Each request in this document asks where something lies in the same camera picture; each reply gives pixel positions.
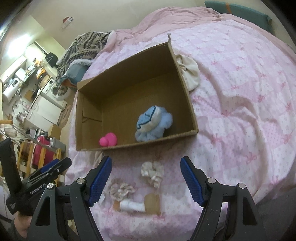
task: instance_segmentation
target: white cabinet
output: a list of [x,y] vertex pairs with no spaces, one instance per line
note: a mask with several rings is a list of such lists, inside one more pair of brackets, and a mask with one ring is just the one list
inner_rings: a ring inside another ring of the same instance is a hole
[[57,124],[62,110],[49,102],[47,99],[39,95],[33,104],[32,110],[47,119],[53,124]]
[[31,109],[24,121],[23,126],[25,129],[40,128],[43,131],[49,131],[52,123]]

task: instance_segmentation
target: crumpled fabric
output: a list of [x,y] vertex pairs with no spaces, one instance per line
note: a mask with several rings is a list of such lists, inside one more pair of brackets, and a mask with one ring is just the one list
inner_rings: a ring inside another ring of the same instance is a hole
[[160,183],[163,179],[164,168],[163,165],[158,162],[144,162],[141,168],[141,174],[143,177],[147,177],[147,182],[154,186],[155,188],[159,188]]
[[134,193],[135,189],[127,183],[113,183],[110,187],[110,197],[114,201],[122,201],[127,198],[129,193]]
[[175,54],[188,91],[194,90],[200,84],[200,70],[196,61],[182,54]]

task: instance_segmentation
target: pink rubber toy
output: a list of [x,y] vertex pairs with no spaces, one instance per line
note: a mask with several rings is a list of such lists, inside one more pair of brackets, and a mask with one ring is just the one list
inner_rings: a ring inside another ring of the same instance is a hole
[[109,144],[109,141],[108,141],[108,139],[107,139],[106,137],[102,137],[102,138],[100,139],[99,143],[100,143],[100,145],[101,145],[102,147],[107,147],[108,144]]
[[100,139],[99,143],[102,147],[116,146],[117,137],[114,133],[110,132],[110,133],[106,134],[104,137],[102,137]]

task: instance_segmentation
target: cardboard box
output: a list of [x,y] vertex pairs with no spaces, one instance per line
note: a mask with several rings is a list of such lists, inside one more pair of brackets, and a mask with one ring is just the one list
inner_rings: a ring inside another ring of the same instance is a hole
[[62,129],[57,125],[53,124],[48,130],[48,136],[55,137],[59,140],[61,137],[61,132],[62,132]]
[[31,90],[28,90],[25,94],[25,99],[32,102],[32,96],[33,96],[33,92]]
[[[198,133],[189,93],[170,40],[79,82],[77,87],[77,150],[127,148]],[[165,130],[163,138],[137,142],[138,118],[153,105],[165,107],[173,115],[173,124]],[[99,139],[108,132],[116,134],[117,146],[100,147]]]
[[41,82],[39,83],[39,87],[40,88],[43,88],[46,84],[47,84],[47,82],[49,81],[49,76],[48,75],[46,75],[44,78],[43,78],[43,80],[41,80]]

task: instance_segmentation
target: blue gripper pad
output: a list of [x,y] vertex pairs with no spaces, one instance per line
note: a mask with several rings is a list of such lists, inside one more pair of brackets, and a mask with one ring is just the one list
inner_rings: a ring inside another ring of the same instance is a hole
[[180,168],[193,200],[197,202],[199,206],[203,207],[205,204],[205,200],[202,197],[202,187],[196,179],[185,158],[181,159]]
[[111,171],[112,160],[110,157],[108,157],[90,186],[89,199],[87,201],[89,207],[92,207],[96,202],[100,200],[101,194],[104,190]]
[[40,172],[41,173],[44,173],[46,172],[47,170],[49,170],[50,168],[52,168],[55,164],[57,164],[59,162],[59,159],[54,159],[53,161],[47,163],[45,166],[43,166],[41,169],[40,169]]

